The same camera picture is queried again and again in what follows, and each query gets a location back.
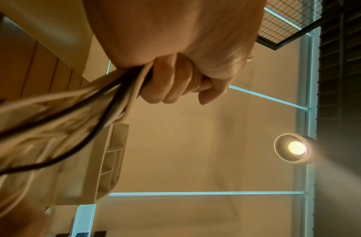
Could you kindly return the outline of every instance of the wire mesh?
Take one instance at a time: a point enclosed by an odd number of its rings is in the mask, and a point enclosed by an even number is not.
[[[326,0],[268,0],[259,35],[278,44],[321,18]]]

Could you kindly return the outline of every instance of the bundle of cables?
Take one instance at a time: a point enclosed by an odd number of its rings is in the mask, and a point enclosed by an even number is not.
[[[77,91],[1,104],[0,114],[34,103],[65,99],[58,106],[0,131],[0,190],[13,176],[21,181],[12,195],[0,202],[0,218],[24,198],[39,170],[66,160],[88,145],[104,127],[122,122],[150,80],[152,66],[153,62],[132,68],[122,76],[112,72]]]

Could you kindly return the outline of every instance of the spotlight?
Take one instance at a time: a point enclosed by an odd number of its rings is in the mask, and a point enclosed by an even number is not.
[[[310,164],[314,157],[314,139],[298,134],[286,133],[274,141],[274,150],[285,162]]]

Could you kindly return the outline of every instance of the metal frame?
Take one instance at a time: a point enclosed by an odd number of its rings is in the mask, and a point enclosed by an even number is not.
[[[293,35],[289,36],[288,38],[282,40],[280,43],[274,43],[270,40],[267,40],[266,38],[262,36],[258,36],[256,42],[259,44],[262,44],[263,46],[266,46],[268,48],[271,48],[272,50],[277,50],[282,48],[283,46],[287,45],[288,43],[291,43],[292,41],[300,38],[301,36],[305,35],[306,33],[309,33],[310,31],[316,29],[317,27],[320,27],[321,25],[327,23],[328,21],[335,19],[337,17],[340,17],[343,13],[346,11],[350,11],[354,8],[357,8],[361,5],[361,1],[349,1],[347,3],[341,4],[337,9],[325,13],[320,19],[312,22],[311,24],[307,25],[306,27],[302,28],[298,32],[294,33]]]

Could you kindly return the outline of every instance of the light bulb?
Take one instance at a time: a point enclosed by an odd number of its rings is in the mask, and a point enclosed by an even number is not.
[[[294,155],[303,155],[306,152],[306,146],[299,141],[293,141],[288,144],[288,149]]]

